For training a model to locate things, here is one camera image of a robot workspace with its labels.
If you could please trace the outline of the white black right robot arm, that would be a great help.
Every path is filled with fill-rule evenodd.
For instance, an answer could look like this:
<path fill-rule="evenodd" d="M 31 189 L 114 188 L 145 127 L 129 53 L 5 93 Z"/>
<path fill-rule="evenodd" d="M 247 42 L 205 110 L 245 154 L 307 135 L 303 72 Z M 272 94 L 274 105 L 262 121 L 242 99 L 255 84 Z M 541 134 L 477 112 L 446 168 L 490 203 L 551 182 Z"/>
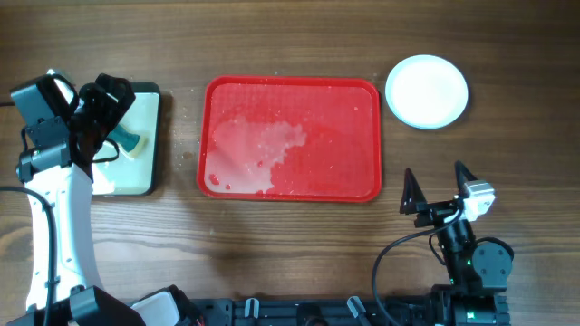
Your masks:
<path fill-rule="evenodd" d="M 495 237 L 477 238 L 472 223 L 496 199 L 495 189 L 455 163 L 458 194 L 429 202 L 410 169 L 405 170 L 400 212 L 415 215 L 417 228 L 428 227 L 438 240 L 440 262 L 449 284 L 436 284 L 423 298 L 404 302 L 401 317 L 408 325 L 508 325 L 508 305 L 501 293 L 508 287 L 514 250 Z"/>

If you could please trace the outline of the white plate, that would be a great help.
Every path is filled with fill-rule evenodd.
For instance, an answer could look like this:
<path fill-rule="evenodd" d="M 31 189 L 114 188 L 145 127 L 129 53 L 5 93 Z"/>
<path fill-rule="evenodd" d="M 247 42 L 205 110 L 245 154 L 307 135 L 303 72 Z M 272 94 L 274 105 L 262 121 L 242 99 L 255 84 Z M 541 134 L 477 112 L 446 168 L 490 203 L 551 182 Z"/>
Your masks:
<path fill-rule="evenodd" d="M 428 54 L 413 55 L 393 67 L 384 87 L 387 104 L 394 91 L 462 91 L 469 95 L 469 87 L 461 71 L 451 62 Z"/>

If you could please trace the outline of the light blue plate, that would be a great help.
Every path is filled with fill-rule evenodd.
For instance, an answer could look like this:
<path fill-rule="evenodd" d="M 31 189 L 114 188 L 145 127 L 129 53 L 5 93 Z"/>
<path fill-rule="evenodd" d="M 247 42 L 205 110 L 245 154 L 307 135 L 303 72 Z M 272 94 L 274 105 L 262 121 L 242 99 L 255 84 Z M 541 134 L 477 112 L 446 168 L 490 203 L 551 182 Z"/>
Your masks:
<path fill-rule="evenodd" d="M 466 92 L 394 91 L 388 104 L 394 115 L 416 129 L 440 129 L 457 120 L 467 107 Z"/>

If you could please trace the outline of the green yellow sponge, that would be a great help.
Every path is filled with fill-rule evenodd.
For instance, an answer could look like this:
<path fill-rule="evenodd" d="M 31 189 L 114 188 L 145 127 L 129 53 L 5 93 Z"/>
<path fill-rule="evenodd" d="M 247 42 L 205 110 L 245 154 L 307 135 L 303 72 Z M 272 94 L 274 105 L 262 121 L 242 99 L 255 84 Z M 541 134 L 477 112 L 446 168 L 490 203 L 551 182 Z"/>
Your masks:
<path fill-rule="evenodd" d="M 145 148 L 147 138 L 118 125 L 110 134 L 109 139 L 120 148 L 121 153 L 128 159 L 135 159 Z"/>

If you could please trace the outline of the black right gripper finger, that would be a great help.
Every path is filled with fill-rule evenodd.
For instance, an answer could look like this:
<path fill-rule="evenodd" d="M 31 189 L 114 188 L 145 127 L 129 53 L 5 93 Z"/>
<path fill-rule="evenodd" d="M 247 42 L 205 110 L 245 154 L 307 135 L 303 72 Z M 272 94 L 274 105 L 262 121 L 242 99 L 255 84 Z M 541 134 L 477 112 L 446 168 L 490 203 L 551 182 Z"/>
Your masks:
<path fill-rule="evenodd" d="M 401 196 L 400 213 L 418 214 L 427 210 L 427 200 L 410 168 L 405 169 L 404 186 Z"/>
<path fill-rule="evenodd" d="M 459 196 L 464 197 L 463 190 L 464 184 L 469 181 L 475 181 L 477 180 L 477 178 L 467 169 L 467 167 L 460 160 L 457 160 L 454 163 L 454 168 Z"/>

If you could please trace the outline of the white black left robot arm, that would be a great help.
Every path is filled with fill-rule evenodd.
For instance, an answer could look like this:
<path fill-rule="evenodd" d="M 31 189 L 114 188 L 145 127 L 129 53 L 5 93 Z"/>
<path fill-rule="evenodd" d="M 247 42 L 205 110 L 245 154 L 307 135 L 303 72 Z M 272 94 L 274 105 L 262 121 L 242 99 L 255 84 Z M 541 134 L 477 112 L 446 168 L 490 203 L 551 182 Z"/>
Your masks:
<path fill-rule="evenodd" d="M 201 310 L 177 286 L 134 304 L 102 288 L 91 227 L 95 154 L 136 99 L 131 82 L 108 74 L 79 90 L 45 74 L 10 91 L 24 118 L 15 193 L 33 221 L 33 276 L 14 325 L 192 325 Z"/>

